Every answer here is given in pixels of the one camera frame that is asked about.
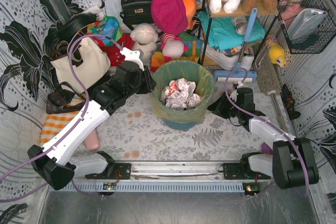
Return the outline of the yellow-green trash bag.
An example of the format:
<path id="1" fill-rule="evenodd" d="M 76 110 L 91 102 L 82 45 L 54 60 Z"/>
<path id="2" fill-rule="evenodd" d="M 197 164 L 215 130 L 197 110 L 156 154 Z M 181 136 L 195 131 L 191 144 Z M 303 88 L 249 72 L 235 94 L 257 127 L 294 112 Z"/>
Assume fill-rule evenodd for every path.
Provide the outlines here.
<path id="1" fill-rule="evenodd" d="M 173 60 L 160 66 L 153 74 L 156 87 L 151 93 L 154 114 L 160 118 L 177 122 L 191 123 L 204 119 L 207 108 L 213 102 L 215 82 L 213 75 L 203 66 L 188 60 Z M 201 96 L 200 104 L 189 110 L 173 110 L 161 102 L 163 88 L 171 80 L 185 78 L 196 83 L 196 94 Z"/>

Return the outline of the teal plastic trash bin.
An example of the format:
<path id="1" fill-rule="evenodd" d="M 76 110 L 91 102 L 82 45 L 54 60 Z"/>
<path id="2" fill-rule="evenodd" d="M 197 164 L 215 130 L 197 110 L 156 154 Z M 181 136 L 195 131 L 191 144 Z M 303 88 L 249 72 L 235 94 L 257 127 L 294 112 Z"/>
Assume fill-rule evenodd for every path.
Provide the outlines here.
<path id="1" fill-rule="evenodd" d="M 162 119 L 162 121 L 168 127 L 172 128 L 174 130 L 184 131 L 184 132 L 188 131 L 189 129 L 193 128 L 194 126 L 196 126 L 197 124 L 200 123 L 200 121 L 181 123 L 181 122 L 170 121 L 170 120 L 167 120 L 167 119 Z"/>

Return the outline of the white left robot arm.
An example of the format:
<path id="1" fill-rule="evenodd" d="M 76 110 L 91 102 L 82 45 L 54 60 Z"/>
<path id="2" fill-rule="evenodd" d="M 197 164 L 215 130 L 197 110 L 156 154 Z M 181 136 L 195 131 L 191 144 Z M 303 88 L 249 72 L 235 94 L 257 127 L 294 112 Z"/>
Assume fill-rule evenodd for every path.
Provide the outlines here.
<path id="1" fill-rule="evenodd" d="M 98 125 L 125 105 L 127 98 L 150 93 L 155 86 L 148 66 L 140 69 L 137 63 L 124 61 L 109 81 L 93 90 L 89 102 L 54 138 L 28 150 L 34 171 L 54 190 L 66 187 L 76 177 L 116 174 L 114 159 L 104 151 L 83 157 L 73 157 L 73 153 Z"/>

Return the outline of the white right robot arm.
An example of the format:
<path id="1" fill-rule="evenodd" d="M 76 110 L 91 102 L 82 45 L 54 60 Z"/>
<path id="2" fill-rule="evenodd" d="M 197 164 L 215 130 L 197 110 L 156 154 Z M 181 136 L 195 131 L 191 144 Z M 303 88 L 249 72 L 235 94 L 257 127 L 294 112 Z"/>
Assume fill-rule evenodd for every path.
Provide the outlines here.
<path id="1" fill-rule="evenodd" d="M 281 189 L 316 184 L 319 181 L 319 172 L 310 141 L 290 135 L 267 122 L 265 114 L 255 109 L 251 88 L 239 88 L 234 94 L 236 101 L 230 102 L 222 94 L 208 110 L 224 119 L 237 118 L 238 124 L 257 135 L 270 148 L 271 153 L 247 153 L 242 155 L 239 163 L 224 164 L 224 177 L 272 177 Z"/>

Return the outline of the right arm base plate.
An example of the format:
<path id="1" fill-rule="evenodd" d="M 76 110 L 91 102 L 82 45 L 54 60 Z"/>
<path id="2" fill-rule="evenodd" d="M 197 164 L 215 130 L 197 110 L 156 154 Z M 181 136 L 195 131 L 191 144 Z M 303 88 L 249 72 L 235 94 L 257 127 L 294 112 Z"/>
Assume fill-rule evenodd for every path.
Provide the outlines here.
<path id="1" fill-rule="evenodd" d="M 240 163 L 224 163 L 224 178 L 228 180 L 252 180 L 252 179 L 271 179 L 270 176 L 263 173 L 254 172 L 246 165 Z"/>

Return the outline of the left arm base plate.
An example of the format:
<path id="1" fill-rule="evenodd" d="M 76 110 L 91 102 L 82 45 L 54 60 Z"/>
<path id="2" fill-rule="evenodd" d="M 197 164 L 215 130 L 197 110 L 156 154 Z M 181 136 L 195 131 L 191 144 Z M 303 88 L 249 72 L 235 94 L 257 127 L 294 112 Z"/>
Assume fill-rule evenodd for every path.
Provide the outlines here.
<path id="1" fill-rule="evenodd" d="M 108 167 L 100 174 L 85 175 L 86 179 L 104 179 L 104 180 L 128 180 L 131 175 L 130 163 L 115 163 Z"/>

